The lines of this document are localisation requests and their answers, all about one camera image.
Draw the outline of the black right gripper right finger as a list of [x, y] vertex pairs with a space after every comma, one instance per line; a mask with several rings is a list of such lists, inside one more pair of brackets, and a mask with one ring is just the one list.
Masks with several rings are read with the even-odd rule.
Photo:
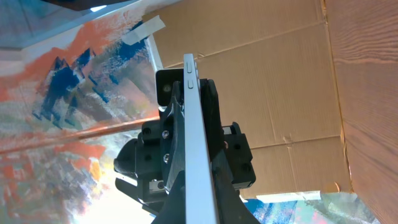
[[246, 208], [229, 178], [229, 164], [225, 155], [217, 155], [212, 163], [216, 205], [222, 224], [259, 224]]

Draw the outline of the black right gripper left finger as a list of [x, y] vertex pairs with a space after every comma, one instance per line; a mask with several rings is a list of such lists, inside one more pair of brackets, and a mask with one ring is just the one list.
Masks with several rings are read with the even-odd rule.
[[178, 174], [167, 199], [152, 224], [186, 224], [185, 174]]

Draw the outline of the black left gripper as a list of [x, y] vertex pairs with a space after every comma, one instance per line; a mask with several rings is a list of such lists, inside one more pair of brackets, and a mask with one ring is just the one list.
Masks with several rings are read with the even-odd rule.
[[[200, 94], [209, 164], [225, 170], [235, 190], [249, 188], [256, 175], [245, 134], [238, 123], [221, 125], [213, 80], [200, 80]], [[138, 137], [128, 141], [114, 160], [116, 188], [154, 215], [160, 212], [181, 171], [197, 175], [205, 166], [191, 166], [185, 159], [183, 88], [179, 81], [173, 83], [169, 100], [160, 121], [145, 122]]]

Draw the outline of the blue Galaxy smartphone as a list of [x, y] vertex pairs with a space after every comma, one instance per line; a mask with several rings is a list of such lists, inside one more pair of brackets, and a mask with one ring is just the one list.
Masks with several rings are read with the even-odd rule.
[[200, 99], [200, 81], [192, 54], [183, 56], [186, 223], [219, 222]]

